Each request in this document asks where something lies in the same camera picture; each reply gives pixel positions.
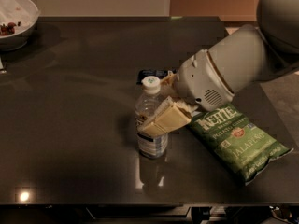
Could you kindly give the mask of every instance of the glossy table surface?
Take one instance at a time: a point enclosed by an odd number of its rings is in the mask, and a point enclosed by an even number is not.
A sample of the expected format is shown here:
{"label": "glossy table surface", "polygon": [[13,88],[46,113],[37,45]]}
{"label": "glossy table surface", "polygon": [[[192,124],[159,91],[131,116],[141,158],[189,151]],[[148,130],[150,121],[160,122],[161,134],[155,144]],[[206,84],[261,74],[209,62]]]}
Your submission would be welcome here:
{"label": "glossy table surface", "polygon": [[225,36],[217,18],[40,21],[23,48],[1,52],[0,204],[299,204],[297,75],[234,99],[294,148],[248,186],[187,128],[170,134],[160,159],[137,151],[138,72],[179,68]]}

